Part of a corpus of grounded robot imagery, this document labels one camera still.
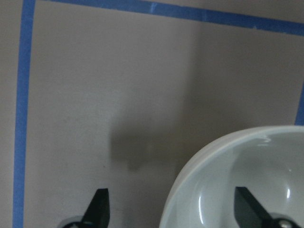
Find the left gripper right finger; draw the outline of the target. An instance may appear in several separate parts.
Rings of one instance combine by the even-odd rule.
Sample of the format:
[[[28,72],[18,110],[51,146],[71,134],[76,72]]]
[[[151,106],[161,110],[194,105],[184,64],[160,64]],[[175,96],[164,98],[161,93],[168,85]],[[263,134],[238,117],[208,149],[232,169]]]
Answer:
[[[273,217],[246,187],[235,187],[234,218],[240,228],[299,228],[286,216]]]

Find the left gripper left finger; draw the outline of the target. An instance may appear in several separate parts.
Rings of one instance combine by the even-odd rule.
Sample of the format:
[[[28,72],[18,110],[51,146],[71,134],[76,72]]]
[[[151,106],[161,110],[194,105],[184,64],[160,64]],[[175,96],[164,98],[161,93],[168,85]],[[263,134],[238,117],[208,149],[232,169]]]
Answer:
[[[70,219],[60,228],[107,228],[110,222],[108,189],[97,189],[85,213],[80,219]]]

